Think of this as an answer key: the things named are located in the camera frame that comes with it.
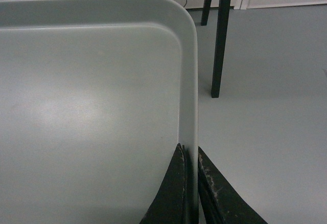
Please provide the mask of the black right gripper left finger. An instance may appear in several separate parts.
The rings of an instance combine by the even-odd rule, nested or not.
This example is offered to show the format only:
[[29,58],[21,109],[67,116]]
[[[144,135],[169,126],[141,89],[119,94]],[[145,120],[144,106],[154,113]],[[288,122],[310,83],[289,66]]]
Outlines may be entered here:
[[187,160],[177,144],[159,190],[140,223],[184,223]]

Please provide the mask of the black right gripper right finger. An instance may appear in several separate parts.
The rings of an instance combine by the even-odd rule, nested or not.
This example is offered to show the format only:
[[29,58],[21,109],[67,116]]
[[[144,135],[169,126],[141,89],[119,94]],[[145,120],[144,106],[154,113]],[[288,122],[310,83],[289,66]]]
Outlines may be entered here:
[[198,192],[206,223],[266,223],[201,147],[198,148]]

